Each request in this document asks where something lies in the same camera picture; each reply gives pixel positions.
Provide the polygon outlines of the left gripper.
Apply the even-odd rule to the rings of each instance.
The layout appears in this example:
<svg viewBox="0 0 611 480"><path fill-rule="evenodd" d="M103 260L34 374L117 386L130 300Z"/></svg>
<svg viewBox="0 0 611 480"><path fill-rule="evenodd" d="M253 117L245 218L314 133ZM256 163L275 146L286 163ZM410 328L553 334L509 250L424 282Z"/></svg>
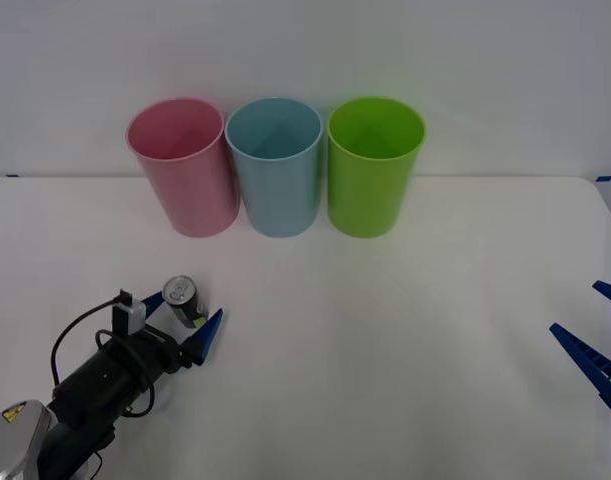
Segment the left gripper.
<svg viewBox="0 0 611 480"><path fill-rule="evenodd" d="M156 292L140 301L143 318L149 318L163 303L162 292ZM132 335L119 335L139 357L152 384L163 374L176 373L182 367L202 366L207 359L212 342L223 318L219 309L195 333L181 345L170 335L146 325ZM115 380L118 384L145 384L146 380L138 362L120 344L115 345Z"/></svg>

